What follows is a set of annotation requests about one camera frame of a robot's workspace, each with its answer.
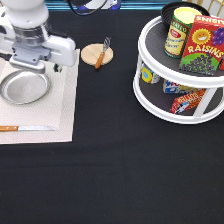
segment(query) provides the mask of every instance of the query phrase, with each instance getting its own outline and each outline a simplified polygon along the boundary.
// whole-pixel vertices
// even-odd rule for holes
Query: can
[[[194,17],[201,13],[191,7],[179,7],[174,10],[169,33],[165,43],[165,53],[173,58],[181,58]]]
[[[142,79],[147,83],[157,83],[160,80],[160,76],[157,75],[152,69],[145,64],[142,65]]]

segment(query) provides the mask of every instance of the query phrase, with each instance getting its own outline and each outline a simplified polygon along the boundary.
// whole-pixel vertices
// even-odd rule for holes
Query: food package
[[[205,93],[205,89],[201,89],[201,90],[198,90],[197,92],[189,93],[187,95],[176,98],[173,101],[173,105],[170,111],[173,114],[178,114],[180,112],[183,112],[185,110],[189,110],[193,107],[198,106],[204,93]]]
[[[152,69],[148,68],[145,64],[142,65],[142,79],[147,83],[157,83],[160,80],[160,76],[157,75]]]
[[[214,75],[224,55],[224,19],[195,16],[179,69]]]
[[[188,87],[188,86],[183,86],[180,84],[177,84],[175,82],[171,82],[169,80],[164,79],[163,82],[163,92],[164,93],[191,93],[191,92],[196,92],[200,89],[198,88],[193,88],[193,87]]]

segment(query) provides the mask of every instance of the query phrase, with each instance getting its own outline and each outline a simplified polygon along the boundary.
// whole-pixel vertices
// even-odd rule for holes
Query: red raisins box
[[[179,69],[214,75],[224,55],[224,19],[195,16]]]

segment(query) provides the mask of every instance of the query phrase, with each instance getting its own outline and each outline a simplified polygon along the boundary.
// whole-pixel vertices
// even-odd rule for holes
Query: cutting board
[[[89,64],[95,66],[100,53],[103,51],[103,44],[90,44],[82,49],[81,58],[82,60]],[[113,59],[113,50],[109,47],[103,58],[101,65],[109,63]]]

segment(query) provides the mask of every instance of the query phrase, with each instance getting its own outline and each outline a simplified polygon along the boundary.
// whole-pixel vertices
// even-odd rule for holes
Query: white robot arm
[[[77,3],[90,0],[72,0]],[[49,12],[44,0],[2,0],[0,8],[0,49],[13,52],[14,67],[45,72],[40,60],[73,66],[75,42],[51,33]]]

